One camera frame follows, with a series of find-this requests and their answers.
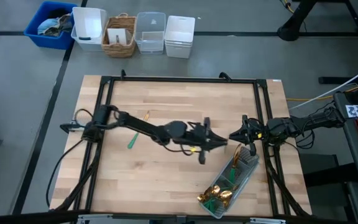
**wooden tabletop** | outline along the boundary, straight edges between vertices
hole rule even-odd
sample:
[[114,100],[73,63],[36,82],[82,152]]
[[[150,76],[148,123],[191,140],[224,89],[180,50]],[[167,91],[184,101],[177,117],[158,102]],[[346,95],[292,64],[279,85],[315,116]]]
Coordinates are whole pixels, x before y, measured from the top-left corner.
[[[76,110],[94,110],[100,78],[94,75],[84,77]],[[289,116],[281,81],[267,80],[267,83],[273,117]],[[260,97],[264,102],[261,89]],[[225,138],[240,128],[243,114],[257,118],[251,84],[114,82],[111,104],[140,119],[150,111],[148,122],[154,125],[173,120],[202,122],[204,117],[210,117],[212,130]],[[266,121],[264,103],[262,109]],[[82,113],[79,117],[86,119],[87,115]],[[78,142],[81,134],[80,131],[70,133],[65,150]],[[134,134],[134,131],[126,128],[106,131],[91,211],[208,215],[198,205],[196,198],[210,186],[233,155],[238,142],[229,140],[226,147],[207,153],[206,164],[200,165],[197,154],[185,156],[168,152],[141,134],[134,147],[127,149]],[[272,216],[262,145],[260,142],[255,144],[260,156],[259,166],[226,215]],[[81,143],[63,159],[51,208],[60,205],[78,182],[85,147],[86,143]],[[179,149],[173,143],[167,147]],[[311,213],[298,152],[284,144],[280,155],[289,191],[302,208]],[[276,193],[279,211],[283,213],[277,186]],[[85,198],[86,193],[83,194],[81,208],[85,206]]]

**white cable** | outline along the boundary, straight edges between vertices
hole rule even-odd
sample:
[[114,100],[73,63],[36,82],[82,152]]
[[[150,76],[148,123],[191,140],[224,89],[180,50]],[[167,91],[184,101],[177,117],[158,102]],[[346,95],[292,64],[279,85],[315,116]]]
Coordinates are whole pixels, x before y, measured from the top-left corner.
[[335,90],[337,90],[337,89],[339,89],[339,88],[341,88],[341,87],[343,87],[343,86],[349,84],[350,82],[352,82],[353,80],[355,80],[357,77],[358,77],[358,75],[356,75],[355,77],[351,78],[349,81],[343,83],[342,85],[340,85],[340,86],[338,86],[338,87],[336,87],[336,88],[333,88],[332,90],[329,90],[329,91],[326,92],[326,93],[323,93],[323,94],[321,94],[321,95],[319,95],[319,96],[317,96],[317,97],[314,97],[314,98],[311,99],[311,100],[308,100],[308,101],[306,101],[306,102],[304,102],[304,103],[301,103],[301,104],[299,104],[299,105],[296,105],[296,106],[290,108],[290,110],[295,109],[295,108],[298,108],[298,107],[300,107],[300,106],[303,106],[303,105],[305,105],[305,104],[307,104],[307,103],[310,103],[310,102],[312,102],[312,101],[314,101],[314,100],[317,100],[318,98],[320,98],[320,97],[322,97],[322,96],[325,96],[325,95],[327,95],[328,93],[330,93],[330,92],[332,92],[332,91],[335,91]]

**white bin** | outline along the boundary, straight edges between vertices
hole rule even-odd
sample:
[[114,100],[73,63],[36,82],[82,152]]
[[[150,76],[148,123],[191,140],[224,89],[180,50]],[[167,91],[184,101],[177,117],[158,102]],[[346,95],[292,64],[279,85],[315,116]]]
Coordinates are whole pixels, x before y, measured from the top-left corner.
[[138,13],[135,41],[141,54],[163,54],[165,19],[162,12]]
[[165,31],[165,48],[169,57],[189,58],[193,46],[196,19],[169,16]]
[[183,16],[169,16],[165,41],[182,42],[190,44],[193,42],[196,19]]
[[71,38],[85,51],[103,51],[101,40],[107,22],[107,12],[103,9],[73,7],[74,27]]
[[167,50],[168,57],[177,57],[177,58],[190,57],[191,46],[187,47],[184,45],[165,44],[165,49]]

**blue plastic bin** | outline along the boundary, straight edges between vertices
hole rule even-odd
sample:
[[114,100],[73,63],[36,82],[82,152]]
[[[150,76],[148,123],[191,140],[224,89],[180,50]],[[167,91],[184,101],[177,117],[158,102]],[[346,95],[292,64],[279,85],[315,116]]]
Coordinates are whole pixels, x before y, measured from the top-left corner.
[[50,37],[45,35],[38,35],[38,26],[48,18],[49,12],[55,9],[66,9],[69,12],[73,11],[73,7],[77,7],[76,4],[61,3],[61,2],[50,2],[45,1],[41,4],[35,16],[32,18],[30,24],[25,28],[24,35],[30,37],[30,39],[38,47],[49,47],[55,49],[66,50],[70,44],[74,41],[71,38],[71,32],[61,32],[58,37]]

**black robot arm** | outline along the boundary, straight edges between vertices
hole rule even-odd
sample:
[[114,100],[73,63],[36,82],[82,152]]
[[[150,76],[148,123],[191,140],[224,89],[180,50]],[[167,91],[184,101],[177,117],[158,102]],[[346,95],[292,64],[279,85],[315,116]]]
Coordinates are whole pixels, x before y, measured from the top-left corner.
[[267,142],[272,146],[279,146],[287,138],[295,138],[305,131],[316,128],[340,128],[345,119],[342,114],[333,107],[326,108],[321,113],[316,113],[303,118],[273,118],[263,125],[254,118],[242,116],[242,126],[229,135],[229,139],[250,146],[251,154],[256,154],[255,140]]
[[[114,113],[116,122],[107,124],[110,113]],[[214,134],[211,130],[209,118],[204,119],[204,123],[188,122],[191,129],[187,130],[187,124],[182,121],[172,121],[166,125],[155,126],[141,119],[131,116],[129,113],[119,111],[115,106],[103,105],[94,115],[94,119],[89,122],[84,129],[82,139],[89,142],[98,142],[101,139],[102,130],[116,127],[129,128],[146,136],[161,146],[169,144],[170,140],[175,144],[185,146],[198,146],[198,161],[205,164],[205,151],[227,145],[227,139]]]

